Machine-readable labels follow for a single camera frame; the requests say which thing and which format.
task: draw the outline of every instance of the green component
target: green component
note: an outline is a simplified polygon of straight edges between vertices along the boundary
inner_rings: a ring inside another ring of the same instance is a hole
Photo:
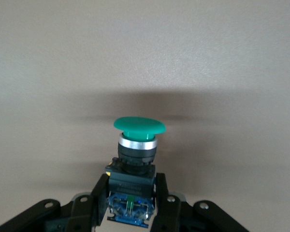
[[[146,117],[120,117],[115,120],[114,127],[120,129],[130,140],[146,142],[155,138],[155,134],[165,132],[165,125]]]
[[[130,213],[131,213],[131,210],[133,209],[133,207],[134,207],[134,196],[128,195],[128,198],[127,198],[127,209],[130,210]]]

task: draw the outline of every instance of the gray wall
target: gray wall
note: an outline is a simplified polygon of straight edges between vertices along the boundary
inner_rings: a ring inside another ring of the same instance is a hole
[[[290,0],[0,0],[0,224],[91,190],[136,115],[170,189],[290,231]]]

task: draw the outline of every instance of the blue circuit board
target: blue circuit board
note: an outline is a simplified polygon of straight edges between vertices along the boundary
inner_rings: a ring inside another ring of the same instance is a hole
[[[110,193],[109,210],[113,214],[108,220],[148,228],[148,221],[154,213],[153,199],[123,193]]]

